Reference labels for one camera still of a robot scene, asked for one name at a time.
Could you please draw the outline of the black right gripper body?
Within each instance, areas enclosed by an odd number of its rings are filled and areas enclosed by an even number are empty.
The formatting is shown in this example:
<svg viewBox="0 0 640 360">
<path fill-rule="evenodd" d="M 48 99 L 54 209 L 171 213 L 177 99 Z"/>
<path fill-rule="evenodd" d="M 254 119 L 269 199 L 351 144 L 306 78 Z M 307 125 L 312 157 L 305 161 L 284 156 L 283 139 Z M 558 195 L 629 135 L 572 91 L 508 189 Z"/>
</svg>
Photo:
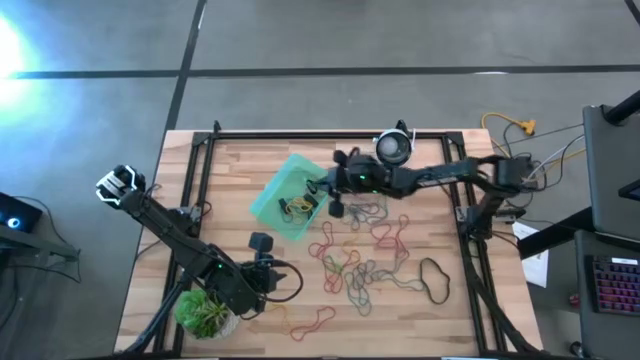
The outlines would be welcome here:
<svg viewBox="0 0 640 360">
<path fill-rule="evenodd" d="M 351 193 L 352 187 L 349 180 L 348 168 L 343 164 L 338 164 L 328 170 L 327 187 L 328 194 L 333 197 L 339 197 L 345 193 Z"/>
</svg>

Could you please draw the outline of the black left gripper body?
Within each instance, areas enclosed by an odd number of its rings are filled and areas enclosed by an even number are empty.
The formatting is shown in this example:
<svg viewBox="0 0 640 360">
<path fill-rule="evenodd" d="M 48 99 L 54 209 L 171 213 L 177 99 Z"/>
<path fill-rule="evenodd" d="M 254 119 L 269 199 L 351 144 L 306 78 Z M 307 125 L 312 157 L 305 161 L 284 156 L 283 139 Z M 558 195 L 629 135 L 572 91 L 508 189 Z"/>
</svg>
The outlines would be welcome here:
<svg viewBox="0 0 640 360">
<path fill-rule="evenodd" d="M 267 295 L 277 289 L 273 268 L 273 261 L 270 262 L 247 262 L 242 265 L 242 274 L 250 286 L 259 296 L 266 298 Z"/>
</svg>

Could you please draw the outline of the green rubber band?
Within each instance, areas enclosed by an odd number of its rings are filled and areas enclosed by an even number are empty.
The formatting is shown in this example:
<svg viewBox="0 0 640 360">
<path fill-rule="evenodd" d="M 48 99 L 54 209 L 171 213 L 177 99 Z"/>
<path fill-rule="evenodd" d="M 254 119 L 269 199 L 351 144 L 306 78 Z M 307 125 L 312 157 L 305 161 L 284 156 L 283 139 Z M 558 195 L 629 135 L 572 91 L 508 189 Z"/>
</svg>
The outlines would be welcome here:
<svg viewBox="0 0 640 360">
<path fill-rule="evenodd" d="M 325 276 L 328 282 L 338 281 L 343 272 L 343 266 L 338 263 L 331 255 L 327 255 L 322 259 Z"/>
</svg>

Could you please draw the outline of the thin black rubber band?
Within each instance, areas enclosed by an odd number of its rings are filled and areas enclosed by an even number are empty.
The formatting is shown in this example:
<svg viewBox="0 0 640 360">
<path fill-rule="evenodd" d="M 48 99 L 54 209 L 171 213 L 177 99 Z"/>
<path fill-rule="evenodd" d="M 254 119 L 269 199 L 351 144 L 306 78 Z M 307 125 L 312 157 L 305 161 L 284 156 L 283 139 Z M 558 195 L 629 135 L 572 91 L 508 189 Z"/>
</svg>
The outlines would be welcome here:
<svg viewBox="0 0 640 360">
<path fill-rule="evenodd" d="M 445 279 L 445 296 L 443 299 L 441 300 L 436 300 L 432 293 L 431 293 L 431 289 L 429 287 L 429 285 L 427 284 L 427 282 L 424 279 L 424 270 L 425 267 L 427 265 L 433 265 L 435 267 L 435 269 L 437 270 L 437 272 L 442 275 Z M 423 286 L 424 291 L 426 292 L 426 295 L 428 297 L 428 299 L 435 305 L 443 305 L 445 304 L 451 295 L 451 277 L 442 269 L 442 267 L 439 265 L 439 263 L 437 261 L 435 261 L 434 259 L 430 258 L 430 257 L 425 257 L 422 258 L 419 262 L 419 274 L 418 274 L 418 280 L 421 283 L 421 285 Z"/>
</svg>

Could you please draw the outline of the blue rubber band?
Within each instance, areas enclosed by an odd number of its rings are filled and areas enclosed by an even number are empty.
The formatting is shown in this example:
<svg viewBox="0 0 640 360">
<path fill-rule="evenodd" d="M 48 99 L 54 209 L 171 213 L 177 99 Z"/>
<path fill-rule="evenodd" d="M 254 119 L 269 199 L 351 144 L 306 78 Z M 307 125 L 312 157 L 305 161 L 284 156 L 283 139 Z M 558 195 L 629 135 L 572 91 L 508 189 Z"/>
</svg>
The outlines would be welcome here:
<svg viewBox="0 0 640 360">
<path fill-rule="evenodd" d="M 373 226 L 389 215 L 387 200 L 383 196 L 354 197 L 345 205 L 345 218 L 342 223 L 352 232 L 358 232 L 363 226 Z"/>
<path fill-rule="evenodd" d="M 364 285 L 355 282 L 347 283 L 347 297 L 360 316 L 369 316 L 372 312 L 370 294 Z"/>
<path fill-rule="evenodd" d="M 380 269 L 371 274 L 371 278 L 374 282 L 390 281 L 401 289 L 421 292 L 426 289 L 423 282 L 417 278 L 409 280 L 399 279 L 394 272 L 389 270 Z"/>
</svg>

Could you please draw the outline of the translucent green plastic bin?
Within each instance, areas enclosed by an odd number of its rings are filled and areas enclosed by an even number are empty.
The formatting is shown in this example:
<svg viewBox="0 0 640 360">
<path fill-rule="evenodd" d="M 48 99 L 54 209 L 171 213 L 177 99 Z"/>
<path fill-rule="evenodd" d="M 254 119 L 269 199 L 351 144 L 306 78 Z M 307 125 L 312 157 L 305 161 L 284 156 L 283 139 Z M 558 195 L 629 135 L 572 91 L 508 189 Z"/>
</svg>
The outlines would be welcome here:
<svg viewBox="0 0 640 360">
<path fill-rule="evenodd" d="M 290 155 L 251 204 L 250 213 L 260 223 L 267 225 L 284 238 L 300 240 L 320 211 L 317 213 L 313 211 L 304 224 L 296 225 L 285 221 L 285 215 L 281 212 L 278 200 L 303 197 L 312 203 L 311 192 L 317 189 L 309 185 L 308 181 L 318 180 L 326 174 L 326 169 L 309 159 L 298 154 Z"/>
</svg>

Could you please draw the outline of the dark grey rubber band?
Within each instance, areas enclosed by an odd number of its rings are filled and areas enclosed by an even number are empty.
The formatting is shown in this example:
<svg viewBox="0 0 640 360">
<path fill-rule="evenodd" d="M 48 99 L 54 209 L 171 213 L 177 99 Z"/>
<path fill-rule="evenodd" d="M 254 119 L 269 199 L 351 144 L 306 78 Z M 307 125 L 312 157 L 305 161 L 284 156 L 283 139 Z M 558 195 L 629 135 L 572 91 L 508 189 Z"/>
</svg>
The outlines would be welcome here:
<svg viewBox="0 0 640 360">
<path fill-rule="evenodd" d="M 366 260 L 356 265 L 351 272 L 345 274 L 349 291 L 361 291 L 367 285 L 380 280 L 379 269 L 374 260 Z"/>
</svg>

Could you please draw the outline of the potted green succulent plant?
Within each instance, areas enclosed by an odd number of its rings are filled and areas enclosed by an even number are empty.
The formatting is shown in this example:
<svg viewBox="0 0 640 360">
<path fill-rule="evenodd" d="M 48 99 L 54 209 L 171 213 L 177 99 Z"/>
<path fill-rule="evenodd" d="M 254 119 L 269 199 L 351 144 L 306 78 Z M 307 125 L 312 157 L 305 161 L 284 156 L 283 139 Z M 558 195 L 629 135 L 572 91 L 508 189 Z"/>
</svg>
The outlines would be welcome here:
<svg viewBox="0 0 640 360">
<path fill-rule="evenodd" d="M 178 296 L 174 318 L 185 332 L 198 340 L 228 337 L 240 322 L 225 304 L 202 289 L 183 291 Z"/>
</svg>

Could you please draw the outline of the black beam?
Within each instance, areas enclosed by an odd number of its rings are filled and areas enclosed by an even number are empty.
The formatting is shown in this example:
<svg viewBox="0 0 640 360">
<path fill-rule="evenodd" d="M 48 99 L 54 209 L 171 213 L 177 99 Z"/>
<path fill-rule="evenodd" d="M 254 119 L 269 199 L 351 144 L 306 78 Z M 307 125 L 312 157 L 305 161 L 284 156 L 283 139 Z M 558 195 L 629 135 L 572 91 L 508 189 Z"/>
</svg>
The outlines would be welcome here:
<svg viewBox="0 0 640 360">
<path fill-rule="evenodd" d="M 591 207 L 578 211 L 563 220 L 551 223 L 548 227 L 532 235 L 521 238 L 518 241 L 520 258 L 526 259 L 568 242 L 573 239 L 574 233 L 579 230 L 595 231 Z"/>
</svg>

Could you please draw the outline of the black stand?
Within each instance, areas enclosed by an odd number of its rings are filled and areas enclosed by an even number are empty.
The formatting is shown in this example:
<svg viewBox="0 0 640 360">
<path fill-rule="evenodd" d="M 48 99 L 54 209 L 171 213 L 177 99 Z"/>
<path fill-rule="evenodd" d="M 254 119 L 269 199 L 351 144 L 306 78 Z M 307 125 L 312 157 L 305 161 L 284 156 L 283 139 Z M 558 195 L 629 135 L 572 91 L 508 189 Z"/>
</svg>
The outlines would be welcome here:
<svg viewBox="0 0 640 360">
<path fill-rule="evenodd" d="M 68 244 L 58 244 L 31 233 L 0 227 L 0 274 L 10 268 L 9 262 L 18 255 L 59 256 L 65 262 L 78 262 L 80 252 Z"/>
</svg>

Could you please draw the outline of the black device with blue light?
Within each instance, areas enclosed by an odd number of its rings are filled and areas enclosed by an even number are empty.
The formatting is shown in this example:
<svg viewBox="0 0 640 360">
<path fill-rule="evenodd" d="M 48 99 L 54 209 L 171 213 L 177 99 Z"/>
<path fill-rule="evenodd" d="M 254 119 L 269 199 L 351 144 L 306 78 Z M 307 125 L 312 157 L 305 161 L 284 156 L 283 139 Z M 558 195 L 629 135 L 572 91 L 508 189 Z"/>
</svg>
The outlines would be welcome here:
<svg viewBox="0 0 640 360">
<path fill-rule="evenodd" d="M 0 225 L 31 233 L 41 216 L 40 209 L 0 192 Z"/>
</svg>

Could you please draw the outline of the dark grey equipment cart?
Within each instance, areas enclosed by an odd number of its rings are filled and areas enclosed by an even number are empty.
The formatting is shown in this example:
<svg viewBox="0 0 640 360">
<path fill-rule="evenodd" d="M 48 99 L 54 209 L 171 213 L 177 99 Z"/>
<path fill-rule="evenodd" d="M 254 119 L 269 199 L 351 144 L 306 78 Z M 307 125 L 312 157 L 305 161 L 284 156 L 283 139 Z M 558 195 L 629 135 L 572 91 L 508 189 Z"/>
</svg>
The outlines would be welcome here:
<svg viewBox="0 0 640 360">
<path fill-rule="evenodd" d="M 595 231 L 574 234 L 582 349 L 590 358 L 640 360 L 640 316 L 596 312 L 591 295 L 592 257 L 640 259 L 640 115 L 614 126 L 604 107 L 583 109 Z"/>
</svg>

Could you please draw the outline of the black pole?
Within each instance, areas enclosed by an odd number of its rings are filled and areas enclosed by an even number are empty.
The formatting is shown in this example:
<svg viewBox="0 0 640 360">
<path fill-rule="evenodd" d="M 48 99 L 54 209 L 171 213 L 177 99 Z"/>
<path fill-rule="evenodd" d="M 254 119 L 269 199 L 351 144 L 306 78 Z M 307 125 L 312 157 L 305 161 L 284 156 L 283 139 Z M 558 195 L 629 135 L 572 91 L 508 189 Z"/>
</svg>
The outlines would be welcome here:
<svg viewBox="0 0 640 360">
<path fill-rule="evenodd" d="M 611 125 L 624 126 L 628 118 L 638 111 L 640 111 L 640 90 L 613 107 L 604 107 L 603 117 Z"/>
</svg>

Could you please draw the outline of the backlit keyboard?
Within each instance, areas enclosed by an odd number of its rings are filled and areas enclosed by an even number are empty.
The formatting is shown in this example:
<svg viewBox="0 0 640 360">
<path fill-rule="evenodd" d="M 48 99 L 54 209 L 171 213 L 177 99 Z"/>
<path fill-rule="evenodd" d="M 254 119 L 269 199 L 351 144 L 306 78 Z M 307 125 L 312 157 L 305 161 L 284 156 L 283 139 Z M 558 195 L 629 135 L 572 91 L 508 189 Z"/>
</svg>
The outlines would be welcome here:
<svg viewBox="0 0 640 360">
<path fill-rule="evenodd" d="M 640 316 L 640 259 L 594 256 L 589 275 L 596 312 Z"/>
</svg>

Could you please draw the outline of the black metal table frame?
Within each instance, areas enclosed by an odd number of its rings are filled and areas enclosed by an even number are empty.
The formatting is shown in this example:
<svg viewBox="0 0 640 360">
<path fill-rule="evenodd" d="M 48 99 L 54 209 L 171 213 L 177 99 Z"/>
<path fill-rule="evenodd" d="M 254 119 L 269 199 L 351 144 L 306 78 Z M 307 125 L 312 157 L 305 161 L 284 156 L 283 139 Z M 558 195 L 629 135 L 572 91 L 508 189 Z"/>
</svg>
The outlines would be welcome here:
<svg viewBox="0 0 640 360">
<path fill-rule="evenodd" d="M 335 150 L 368 149 L 369 130 L 176 130 L 164 140 L 155 197 L 173 206 L 208 201 L 201 236 L 232 257 L 250 257 L 249 236 L 262 231 L 250 204 L 293 154 L 324 168 Z M 541 339 L 533 314 L 521 259 L 508 227 L 482 245 L 469 243 L 458 231 L 454 211 L 475 204 L 481 195 L 473 185 L 434 187 L 401 201 L 389 202 L 385 222 L 402 214 L 410 219 L 401 239 L 409 258 L 402 277 L 419 274 L 419 262 L 430 257 L 451 277 L 451 295 L 433 304 L 426 292 L 405 290 L 391 282 L 370 287 L 372 312 L 360 316 L 345 292 L 324 291 L 324 268 L 308 254 L 313 242 L 324 241 L 321 211 L 297 241 L 276 236 L 278 258 L 298 269 L 278 286 L 278 302 L 285 305 L 293 327 L 310 324 L 315 311 L 332 306 L 337 314 L 318 331 L 296 342 L 280 332 L 281 312 L 267 311 L 241 321 L 230 336 L 198 340 L 173 320 L 161 327 L 159 338 L 138 360 L 366 360 L 440 359 L 447 357 L 526 360 L 541 355 Z M 433 265 L 424 277 L 436 300 L 445 296 L 445 279 Z"/>
</svg>

